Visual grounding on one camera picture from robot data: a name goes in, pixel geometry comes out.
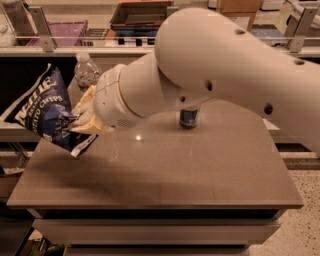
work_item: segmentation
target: chip bag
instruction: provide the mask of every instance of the chip bag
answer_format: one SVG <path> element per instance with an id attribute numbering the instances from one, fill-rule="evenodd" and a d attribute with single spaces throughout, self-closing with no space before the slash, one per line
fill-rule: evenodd
<path id="1" fill-rule="evenodd" d="M 19 123 L 51 143 L 81 155 L 97 137 L 69 130 L 79 115 L 71 111 L 67 87 L 57 67 L 48 64 L 35 84 L 1 115 L 5 122 Z"/>

